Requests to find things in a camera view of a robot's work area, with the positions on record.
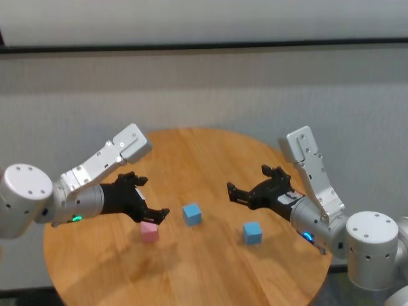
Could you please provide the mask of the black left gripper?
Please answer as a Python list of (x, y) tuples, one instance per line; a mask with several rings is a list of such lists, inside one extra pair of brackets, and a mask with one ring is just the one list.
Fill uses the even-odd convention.
[(121, 173), (120, 182), (101, 184), (103, 207), (101, 215), (125, 214), (134, 222), (147, 222), (160, 225), (169, 214), (168, 208), (161, 210), (147, 209), (145, 200), (136, 190), (135, 185), (145, 185), (147, 177), (137, 176), (135, 172)]

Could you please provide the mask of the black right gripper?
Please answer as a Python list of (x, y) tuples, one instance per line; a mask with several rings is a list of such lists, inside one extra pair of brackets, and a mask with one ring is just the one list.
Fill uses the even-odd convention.
[(229, 200), (250, 206), (251, 210), (268, 208), (283, 219), (290, 220), (293, 207), (305, 195), (291, 187), (290, 176), (280, 166), (272, 168), (263, 164), (261, 171), (264, 176), (271, 179), (259, 183), (250, 192), (241, 190), (235, 184), (228, 182), (226, 186)]

